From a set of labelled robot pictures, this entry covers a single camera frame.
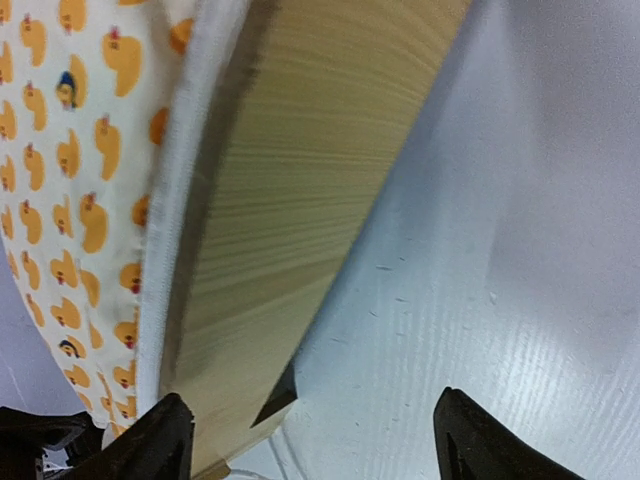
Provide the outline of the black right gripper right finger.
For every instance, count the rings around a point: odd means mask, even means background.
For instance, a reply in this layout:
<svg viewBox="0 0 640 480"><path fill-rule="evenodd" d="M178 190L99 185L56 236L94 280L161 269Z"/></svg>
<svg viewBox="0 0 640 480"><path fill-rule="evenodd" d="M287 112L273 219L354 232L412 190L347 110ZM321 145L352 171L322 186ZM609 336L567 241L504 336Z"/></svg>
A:
<svg viewBox="0 0 640 480"><path fill-rule="evenodd" d="M442 479L579 478L520 440L460 389L443 390L433 423Z"/></svg>

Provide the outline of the wooden pet bed frame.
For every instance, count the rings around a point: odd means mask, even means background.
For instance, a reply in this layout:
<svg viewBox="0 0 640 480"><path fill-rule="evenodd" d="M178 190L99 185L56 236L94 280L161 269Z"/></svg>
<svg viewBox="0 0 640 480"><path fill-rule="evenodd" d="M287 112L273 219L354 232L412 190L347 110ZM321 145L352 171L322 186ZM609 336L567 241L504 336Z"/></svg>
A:
<svg viewBox="0 0 640 480"><path fill-rule="evenodd" d="M166 162L156 220L173 266L161 393L195 417L196 479L221 479L295 401L291 359L467 13L465 1L209 1L197 148Z"/></svg>

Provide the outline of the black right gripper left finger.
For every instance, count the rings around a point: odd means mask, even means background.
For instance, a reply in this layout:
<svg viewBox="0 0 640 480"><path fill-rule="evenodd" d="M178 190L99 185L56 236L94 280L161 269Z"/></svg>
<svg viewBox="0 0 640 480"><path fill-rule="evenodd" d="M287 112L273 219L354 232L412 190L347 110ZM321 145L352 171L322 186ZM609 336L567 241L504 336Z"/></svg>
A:
<svg viewBox="0 0 640 480"><path fill-rule="evenodd" d="M3 479L188 479L194 417L171 393L106 447L86 412L1 409Z"/></svg>

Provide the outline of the duck print mattress cushion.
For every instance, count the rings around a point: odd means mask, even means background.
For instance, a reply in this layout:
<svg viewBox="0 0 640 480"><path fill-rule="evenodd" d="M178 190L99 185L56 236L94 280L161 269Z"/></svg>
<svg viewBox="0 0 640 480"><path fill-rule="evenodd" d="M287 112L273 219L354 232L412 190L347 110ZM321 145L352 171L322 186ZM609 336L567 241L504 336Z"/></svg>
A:
<svg viewBox="0 0 640 480"><path fill-rule="evenodd" d="M186 191L245 1L5 1L1 234L93 423L157 401Z"/></svg>

